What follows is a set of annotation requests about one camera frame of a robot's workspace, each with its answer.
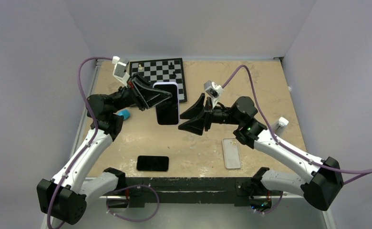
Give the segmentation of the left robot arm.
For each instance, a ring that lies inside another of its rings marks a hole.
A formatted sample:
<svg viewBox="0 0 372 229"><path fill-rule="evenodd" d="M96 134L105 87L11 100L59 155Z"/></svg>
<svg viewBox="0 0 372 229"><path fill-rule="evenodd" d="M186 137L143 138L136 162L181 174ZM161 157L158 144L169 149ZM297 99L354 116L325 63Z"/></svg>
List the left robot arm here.
<svg viewBox="0 0 372 229"><path fill-rule="evenodd" d="M114 168L106 169L92 181L85 181L97 159L121 132L124 117L116 112L134 104L143 111L174 97L170 92L153 88L137 74L127 78L125 86L117 92L92 94L85 99L87 115L93 119L85 140L57 174L38 183L39 204L47 215L48 228L52 228L53 219L62 224L76 224L87 206L104 194L124 193L125 174Z"/></svg>

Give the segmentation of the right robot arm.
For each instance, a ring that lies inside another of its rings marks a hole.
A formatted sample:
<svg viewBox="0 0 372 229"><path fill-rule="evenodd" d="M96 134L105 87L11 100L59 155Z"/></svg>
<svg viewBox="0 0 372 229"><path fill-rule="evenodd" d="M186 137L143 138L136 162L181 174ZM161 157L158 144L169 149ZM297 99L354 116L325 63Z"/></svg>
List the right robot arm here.
<svg viewBox="0 0 372 229"><path fill-rule="evenodd" d="M344 185L339 162L333 157L322 159L311 155L282 140L256 120L257 113L250 97L241 96L231 107L226 107L222 104L214 106L211 98L201 94L180 115L186 122L178 128L202 135L213 123L237 125L233 134L238 142L271 156L295 172L293 175L261 168L251 182L255 193L263 194L267 190L289 192L304 197L318 210L328 210Z"/></svg>

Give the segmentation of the white phone case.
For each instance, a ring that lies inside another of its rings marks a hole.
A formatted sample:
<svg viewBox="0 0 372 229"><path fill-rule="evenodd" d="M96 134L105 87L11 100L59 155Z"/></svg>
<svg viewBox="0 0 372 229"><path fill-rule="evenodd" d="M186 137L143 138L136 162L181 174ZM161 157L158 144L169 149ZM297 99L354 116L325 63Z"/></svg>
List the white phone case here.
<svg viewBox="0 0 372 229"><path fill-rule="evenodd" d="M240 169L242 167L238 141L235 138L222 140L224 163L227 169Z"/></svg>

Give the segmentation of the phone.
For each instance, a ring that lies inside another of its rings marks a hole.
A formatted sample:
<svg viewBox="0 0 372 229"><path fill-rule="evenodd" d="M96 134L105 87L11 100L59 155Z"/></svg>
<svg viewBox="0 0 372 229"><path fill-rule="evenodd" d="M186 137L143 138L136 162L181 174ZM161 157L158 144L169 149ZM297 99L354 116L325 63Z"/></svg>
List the phone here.
<svg viewBox="0 0 372 229"><path fill-rule="evenodd" d="M138 156L136 169L138 171L166 172L169 169L169 157Z"/></svg>
<svg viewBox="0 0 372 229"><path fill-rule="evenodd" d="M159 125L178 125L179 117L179 98L178 85L175 82L156 82L155 89L169 92L172 97L158 104L155 107L157 123Z"/></svg>

